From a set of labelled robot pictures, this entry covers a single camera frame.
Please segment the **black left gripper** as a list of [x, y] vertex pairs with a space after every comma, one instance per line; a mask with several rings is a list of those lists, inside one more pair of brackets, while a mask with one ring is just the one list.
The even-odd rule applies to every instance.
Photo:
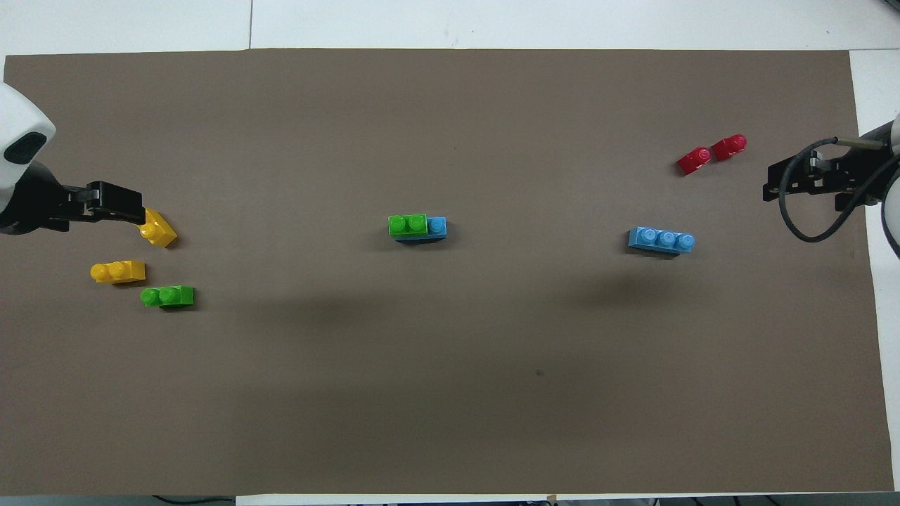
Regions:
[[[65, 202], [64, 190], [67, 193]], [[60, 204], [63, 204], [63, 220], [55, 220]], [[106, 181], [93, 181], [84, 187], [65, 186], [63, 189], [44, 164], [29, 164], [14, 186], [9, 204], [2, 211], [1, 233], [23, 235], [39, 228], [67, 233], [70, 221], [121, 221], [143, 225], [147, 215], [140, 192]]]

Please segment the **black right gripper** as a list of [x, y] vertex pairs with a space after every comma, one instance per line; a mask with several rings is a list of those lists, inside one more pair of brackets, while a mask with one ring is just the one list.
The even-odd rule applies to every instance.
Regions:
[[[887, 194], [888, 172], [884, 170], [868, 186], [865, 182], [874, 175], [882, 164], [888, 161], [888, 149], [862, 150], [852, 148], [841, 157], [832, 158], [832, 169], [823, 174], [810, 160], [796, 163], [785, 184], [785, 194], [833, 193], [835, 195], [835, 211], [851, 212], [858, 206], [874, 205], [883, 201]], [[763, 201], [774, 201], [778, 198], [780, 182], [788, 172], [791, 160], [782, 160], [767, 167], [767, 181], [763, 185]], [[855, 195], [862, 189], [861, 195]]]

